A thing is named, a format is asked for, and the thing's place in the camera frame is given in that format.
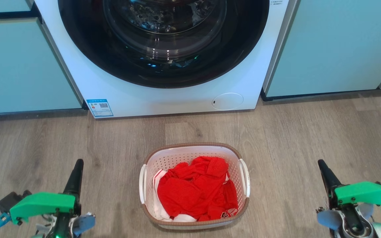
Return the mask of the large pale teal cabinet door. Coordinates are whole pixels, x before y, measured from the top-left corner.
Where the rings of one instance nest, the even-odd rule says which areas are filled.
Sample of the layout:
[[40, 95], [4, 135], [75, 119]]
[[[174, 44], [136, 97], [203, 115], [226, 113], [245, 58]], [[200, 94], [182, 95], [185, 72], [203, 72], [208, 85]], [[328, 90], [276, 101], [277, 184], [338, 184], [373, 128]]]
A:
[[0, 20], [0, 113], [81, 107], [40, 21]]

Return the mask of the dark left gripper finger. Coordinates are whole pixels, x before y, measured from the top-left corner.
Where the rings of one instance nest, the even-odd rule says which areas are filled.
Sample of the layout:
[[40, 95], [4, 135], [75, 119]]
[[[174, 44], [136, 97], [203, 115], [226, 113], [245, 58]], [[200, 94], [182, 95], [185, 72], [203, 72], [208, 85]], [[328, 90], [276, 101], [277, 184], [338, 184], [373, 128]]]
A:
[[73, 195], [75, 196], [76, 199], [80, 198], [81, 184], [82, 184], [82, 177], [83, 177], [83, 167], [84, 167], [83, 159], [78, 159], [68, 178], [63, 194]]

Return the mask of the blue energy label sticker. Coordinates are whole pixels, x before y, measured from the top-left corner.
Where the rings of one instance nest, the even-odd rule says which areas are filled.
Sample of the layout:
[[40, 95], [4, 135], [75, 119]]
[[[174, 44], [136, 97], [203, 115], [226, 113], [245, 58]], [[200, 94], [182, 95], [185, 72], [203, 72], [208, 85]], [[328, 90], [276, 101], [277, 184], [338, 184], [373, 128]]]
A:
[[87, 99], [86, 104], [94, 118], [114, 117], [107, 99]]

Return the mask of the round white filter cover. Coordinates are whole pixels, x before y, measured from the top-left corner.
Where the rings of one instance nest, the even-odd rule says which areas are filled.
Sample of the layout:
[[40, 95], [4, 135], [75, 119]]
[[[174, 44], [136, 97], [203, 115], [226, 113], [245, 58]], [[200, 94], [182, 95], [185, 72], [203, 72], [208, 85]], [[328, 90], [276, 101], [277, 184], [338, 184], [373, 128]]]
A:
[[237, 93], [224, 93], [212, 101], [212, 106], [216, 110], [234, 110], [242, 105], [243, 96]]

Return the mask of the white garment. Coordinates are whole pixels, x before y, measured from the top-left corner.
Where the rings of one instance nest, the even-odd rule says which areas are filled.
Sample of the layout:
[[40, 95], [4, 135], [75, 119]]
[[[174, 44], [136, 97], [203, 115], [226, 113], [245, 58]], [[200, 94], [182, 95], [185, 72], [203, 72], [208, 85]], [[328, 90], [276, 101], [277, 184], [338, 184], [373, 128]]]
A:
[[197, 220], [190, 215], [179, 214], [175, 217], [171, 217], [166, 212], [164, 206], [162, 205], [158, 197], [158, 186], [161, 178], [166, 174], [165, 170], [160, 169], [153, 177], [153, 208], [154, 208], [154, 217], [157, 220], [166, 221], [166, 222], [196, 222]]

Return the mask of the round black glass washer door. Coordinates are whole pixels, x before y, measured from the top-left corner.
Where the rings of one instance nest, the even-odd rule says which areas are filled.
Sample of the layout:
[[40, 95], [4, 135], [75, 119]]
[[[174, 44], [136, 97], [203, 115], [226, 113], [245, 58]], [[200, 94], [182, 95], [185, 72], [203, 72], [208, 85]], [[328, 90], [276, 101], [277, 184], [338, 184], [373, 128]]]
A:
[[76, 47], [107, 73], [183, 88], [239, 65], [266, 29], [269, 0], [58, 0]]

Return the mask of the white front-load washing machine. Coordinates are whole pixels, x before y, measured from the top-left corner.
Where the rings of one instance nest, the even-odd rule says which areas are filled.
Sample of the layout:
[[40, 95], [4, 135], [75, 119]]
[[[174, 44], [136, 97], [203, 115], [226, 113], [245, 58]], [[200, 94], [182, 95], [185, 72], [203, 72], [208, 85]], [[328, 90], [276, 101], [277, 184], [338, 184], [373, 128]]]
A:
[[76, 47], [62, 22], [58, 0], [34, 0], [34, 3], [84, 103], [87, 99], [107, 99], [114, 117], [135, 117], [224, 111], [212, 106], [213, 99], [224, 93], [243, 96], [242, 105], [234, 110], [254, 109], [290, 7], [290, 0], [269, 1], [266, 29], [250, 54], [226, 74], [183, 88], [145, 87], [107, 73]]

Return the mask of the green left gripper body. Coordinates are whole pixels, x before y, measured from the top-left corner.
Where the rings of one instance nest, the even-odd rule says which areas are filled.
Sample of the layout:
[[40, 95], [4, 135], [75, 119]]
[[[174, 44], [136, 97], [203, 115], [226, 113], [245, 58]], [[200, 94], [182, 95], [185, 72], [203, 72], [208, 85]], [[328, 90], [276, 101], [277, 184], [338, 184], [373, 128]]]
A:
[[30, 217], [56, 213], [80, 215], [81, 206], [77, 197], [71, 194], [39, 192], [26, 196], [9, 209], [15, 225], [28, 222]]

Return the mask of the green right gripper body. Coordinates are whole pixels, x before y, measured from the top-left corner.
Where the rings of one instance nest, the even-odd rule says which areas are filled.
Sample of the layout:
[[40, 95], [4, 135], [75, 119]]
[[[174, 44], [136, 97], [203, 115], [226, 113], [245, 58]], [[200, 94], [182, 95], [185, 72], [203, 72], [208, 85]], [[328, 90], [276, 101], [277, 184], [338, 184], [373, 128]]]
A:
[[346, 204], [369, 203], [381, 206], [381, 185], [364, 181], [350, 185], [342, 185], [334, 190], [330, 198], [331, 208], [339, 208]]

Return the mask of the white perforated laundry basket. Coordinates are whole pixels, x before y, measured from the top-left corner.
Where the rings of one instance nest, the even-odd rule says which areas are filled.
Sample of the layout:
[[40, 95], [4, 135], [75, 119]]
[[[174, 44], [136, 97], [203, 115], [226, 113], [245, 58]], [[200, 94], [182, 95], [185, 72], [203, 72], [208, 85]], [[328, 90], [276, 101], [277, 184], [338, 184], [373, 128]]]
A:
[[[154, 211], [156, 196], [153, 183], [156, 172], [160, 169], [171, 169], [181, 162], [191, 162], [199, 156], [217, 156], [224, 158], [229, 164], [230, 179], [234, 182], [237, 191], [237, 214], [230, 218], [203, 222], [157, 220]], [[250, 191], [250, 174], [245, 161], [235, 148], [224, 143], [182, 143], [157, 148], [147, 156], [139, 176], [139, 196], [144, 213], [153, 224], [167, 230], [215, 229], [234, 223], [245, 213], [249, 204]]]

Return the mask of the wide pale teal cabinet panel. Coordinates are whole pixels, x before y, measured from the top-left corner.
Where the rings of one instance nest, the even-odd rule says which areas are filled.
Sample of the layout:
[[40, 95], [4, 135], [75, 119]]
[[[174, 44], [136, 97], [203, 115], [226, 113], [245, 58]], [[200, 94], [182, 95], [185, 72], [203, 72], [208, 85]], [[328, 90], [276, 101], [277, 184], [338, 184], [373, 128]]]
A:
[[270, 100], [377, 89], [381, 0], [295, 0], [266, 83]]

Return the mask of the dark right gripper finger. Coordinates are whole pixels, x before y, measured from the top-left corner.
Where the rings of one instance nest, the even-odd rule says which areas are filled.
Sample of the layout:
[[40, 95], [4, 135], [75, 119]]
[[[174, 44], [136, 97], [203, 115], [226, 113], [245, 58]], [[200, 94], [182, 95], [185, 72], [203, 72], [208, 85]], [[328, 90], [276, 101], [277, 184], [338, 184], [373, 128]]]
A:
[[333, 198], [336, 196], [334, 190], [343, 184], [339, 181], [334, 172], [327, 166], [324, 160], [320, 159], [317, 162], [328, 198]]

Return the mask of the small pale teal cabinet drawer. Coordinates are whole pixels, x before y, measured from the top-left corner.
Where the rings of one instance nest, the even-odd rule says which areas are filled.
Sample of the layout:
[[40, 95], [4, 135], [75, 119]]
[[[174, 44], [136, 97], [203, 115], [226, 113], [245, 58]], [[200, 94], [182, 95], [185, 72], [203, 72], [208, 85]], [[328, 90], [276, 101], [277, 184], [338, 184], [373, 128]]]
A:
[[0, 13], [27, 12], [32, 8], [34, 0], [0, 0]]

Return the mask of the red mesh jersey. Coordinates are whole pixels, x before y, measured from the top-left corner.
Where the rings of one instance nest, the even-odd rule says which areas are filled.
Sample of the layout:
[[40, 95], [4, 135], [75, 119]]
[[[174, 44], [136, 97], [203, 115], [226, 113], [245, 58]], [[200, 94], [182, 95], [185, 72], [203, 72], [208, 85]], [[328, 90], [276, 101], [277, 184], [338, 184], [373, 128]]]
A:
[[228, 169], [223, 158], [199, 156], [167, 170], [157, 192], [168, 215], [186, 214], [198, 222], [235, 216], [237, 191]]

